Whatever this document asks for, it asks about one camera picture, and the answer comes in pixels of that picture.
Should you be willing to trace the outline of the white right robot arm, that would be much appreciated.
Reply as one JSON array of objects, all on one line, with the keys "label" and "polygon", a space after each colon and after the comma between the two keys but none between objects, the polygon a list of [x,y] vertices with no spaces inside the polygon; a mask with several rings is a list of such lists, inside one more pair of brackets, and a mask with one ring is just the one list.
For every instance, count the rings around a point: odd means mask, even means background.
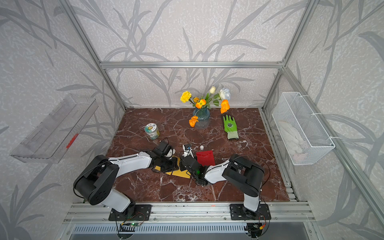
[{"label": "white right robot arm", "polygon": [[203,166],[191,155],[182,156],[181,164],[199,186],[228,181],[244,194],[244,208],[253,213],[260,205],[265,169],[237,154],[215,166]]}]

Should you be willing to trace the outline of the large yellow envelope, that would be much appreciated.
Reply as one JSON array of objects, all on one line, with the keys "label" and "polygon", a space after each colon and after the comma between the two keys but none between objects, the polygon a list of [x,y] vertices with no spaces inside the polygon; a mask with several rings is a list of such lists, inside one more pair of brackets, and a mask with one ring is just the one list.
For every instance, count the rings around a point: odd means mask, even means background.
[{"label": "large yellow envelope", "polygon": [[155,173],[165,173],[170,176],[190,179],[190,173],[181,165],[181,159],[176,156],[172,158],[157,158],[153,162],[152,170]]}]

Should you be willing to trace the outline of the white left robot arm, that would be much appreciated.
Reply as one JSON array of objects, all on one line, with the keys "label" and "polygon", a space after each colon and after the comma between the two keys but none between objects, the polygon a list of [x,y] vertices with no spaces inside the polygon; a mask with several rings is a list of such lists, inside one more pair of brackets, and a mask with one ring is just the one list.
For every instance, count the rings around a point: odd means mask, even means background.
[{"label": "white left robot arm", "polygon": [[104,205],[118,213],[132,212],[135,202],[114,189],[116,178],[136,170],[159,167],[167,173],[178,169],[175,149],[166,141],[160,142],[153,150],[133,155],[107,158],[96,156],[80,173],[73,183],[75,195],[91,205]]}]

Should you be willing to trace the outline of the red envelope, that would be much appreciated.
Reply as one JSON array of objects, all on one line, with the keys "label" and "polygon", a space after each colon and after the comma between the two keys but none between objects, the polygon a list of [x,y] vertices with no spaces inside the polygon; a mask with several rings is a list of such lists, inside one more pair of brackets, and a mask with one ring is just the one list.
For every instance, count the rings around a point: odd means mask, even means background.
[{"label": "red envelope", "polygon": [[204,152],[197,152],[197,161],[202,166],[214,166],[215,165],[215,159],[213,151],[204,151]]}]

